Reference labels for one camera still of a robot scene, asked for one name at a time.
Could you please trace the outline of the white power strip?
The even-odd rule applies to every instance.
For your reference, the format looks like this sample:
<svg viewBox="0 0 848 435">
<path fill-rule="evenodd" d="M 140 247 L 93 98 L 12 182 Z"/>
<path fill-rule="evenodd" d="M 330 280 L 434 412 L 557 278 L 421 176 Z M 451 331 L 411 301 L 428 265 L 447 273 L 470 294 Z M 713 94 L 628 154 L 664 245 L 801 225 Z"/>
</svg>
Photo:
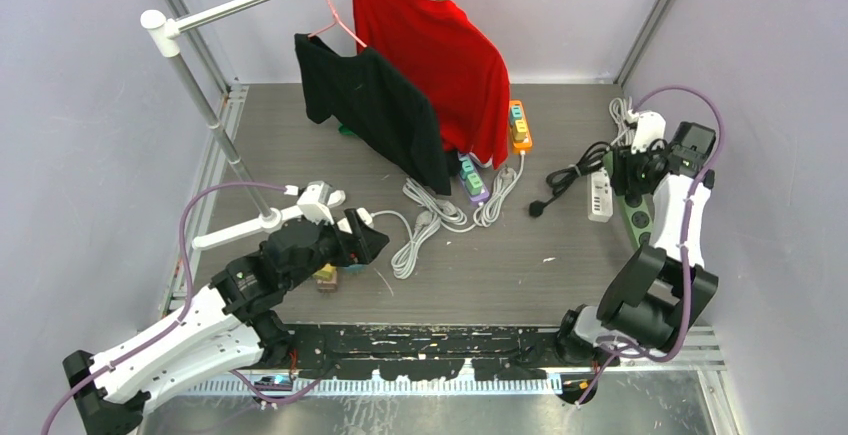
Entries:
<svg viewBox="0 0 848 435">
<path fill-rule="evenodd" d="M 610 177 L 605 168 L 592 173 L 588 178 L 587 217 L 590 221 L 607 223 L 613 215 L 613 192 Z"/>
</svg>

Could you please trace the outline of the green power strip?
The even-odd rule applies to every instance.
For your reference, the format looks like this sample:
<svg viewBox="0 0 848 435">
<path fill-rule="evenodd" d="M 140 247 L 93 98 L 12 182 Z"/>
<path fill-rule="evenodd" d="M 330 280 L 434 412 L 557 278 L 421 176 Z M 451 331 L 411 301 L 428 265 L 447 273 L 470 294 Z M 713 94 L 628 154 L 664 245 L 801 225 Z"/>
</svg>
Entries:
<svg viewBox="0 0 848 435">
<path fill-rule="evenodd" d="M 609 177 L 611 168 L 611 152 L 612 150 L 603 158 L 604 168 L 606 169 Z M 642 197 L 624 197 L 616 195 L 613 189 L 612 192 L 615 207 L 621 215 L 624 226 L 627 230 L 628 239 L 633 249 L 636 250 L 641 245 L 649 241 L 653 230 L 653 220 L 649 204 L 646 201 L 646 197 L 650 194 Z"/>
</svg>

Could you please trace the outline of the yellow plug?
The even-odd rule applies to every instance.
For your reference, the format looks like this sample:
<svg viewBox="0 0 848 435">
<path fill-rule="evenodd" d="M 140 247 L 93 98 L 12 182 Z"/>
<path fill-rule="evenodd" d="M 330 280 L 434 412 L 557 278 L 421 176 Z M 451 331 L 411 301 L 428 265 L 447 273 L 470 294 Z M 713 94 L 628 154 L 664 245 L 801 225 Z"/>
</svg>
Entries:
<svg viewBox="0 0 848 435">
<path fill-rule="evenodd" d="M 337 268 L 330 264 L 325 265 L 313 274 L 318 283 L 336 283 L 338 280 Z"/>
</svg>

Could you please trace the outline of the orange power strip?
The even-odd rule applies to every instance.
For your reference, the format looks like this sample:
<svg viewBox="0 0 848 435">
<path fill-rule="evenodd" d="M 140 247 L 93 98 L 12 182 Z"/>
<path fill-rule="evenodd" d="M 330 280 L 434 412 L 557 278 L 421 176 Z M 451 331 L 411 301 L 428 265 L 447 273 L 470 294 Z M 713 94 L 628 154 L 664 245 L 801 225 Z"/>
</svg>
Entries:
<svg viewBox="0 0 848 435">
<path fill-rule="evenodd" d="M 527 153 L 532 149 L 533 140 L 527 121 L 526 111 L 521 101 L 509 102 L 509 127 L 512 151 L 515 154 Z"/>
</svg>

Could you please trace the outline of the pink plug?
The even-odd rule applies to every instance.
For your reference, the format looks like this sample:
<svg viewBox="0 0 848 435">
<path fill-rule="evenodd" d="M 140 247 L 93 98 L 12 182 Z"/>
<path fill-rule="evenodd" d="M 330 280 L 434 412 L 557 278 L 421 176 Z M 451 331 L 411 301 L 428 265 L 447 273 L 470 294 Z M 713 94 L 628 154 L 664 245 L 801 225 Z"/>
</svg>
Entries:
<svg viewBox="0 0 848 435">
<path fill-rule="evenodd" d="M 338 291 L 339 283 L 337 280 L 318 280 L 316 287 L 319 293 L 331 294 Z"/>
</svg>

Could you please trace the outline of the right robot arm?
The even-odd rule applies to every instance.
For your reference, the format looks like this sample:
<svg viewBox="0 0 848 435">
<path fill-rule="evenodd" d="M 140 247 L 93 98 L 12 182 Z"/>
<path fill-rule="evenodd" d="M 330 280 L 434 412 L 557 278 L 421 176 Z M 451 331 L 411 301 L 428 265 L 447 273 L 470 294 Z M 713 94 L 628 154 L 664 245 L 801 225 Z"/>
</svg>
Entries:
<svg viewBox="0 0 848 435">
<path fill-rule="evenodd" d="M 613 194 L 627 209 L 635 252 L 596 306 L 563 317 L 558 358 L 600 361 L 604 347 L 629 355 L 673 353 L 714 297 L 718 278 L 700 250 L 703 211 L 714 186 L 716 133 L 682 122 L 669 141 L 613 149 L 604 161 Z"/>
</svg>

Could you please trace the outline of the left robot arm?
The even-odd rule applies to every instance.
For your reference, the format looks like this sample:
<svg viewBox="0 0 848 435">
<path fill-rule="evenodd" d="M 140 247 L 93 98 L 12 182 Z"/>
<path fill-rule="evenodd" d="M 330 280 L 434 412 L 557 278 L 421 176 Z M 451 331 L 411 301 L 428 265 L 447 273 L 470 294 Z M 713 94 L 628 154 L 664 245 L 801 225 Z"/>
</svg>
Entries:
<svg viewBox="0 0 848 435">
<path fill-rule="evenodd" d="M 284 222 L 178 311 L 108 350 L 68 355 L 69 397 L 86 433 L 128 434 L 159 405 L 211 377 L 258 362 L 285 364 L 292 343 L 275 307 L 326 265 L 367 265 L 390 242 L 367 222 L 366 210 L 344 215 L 341 222 Z"/>
</svg>

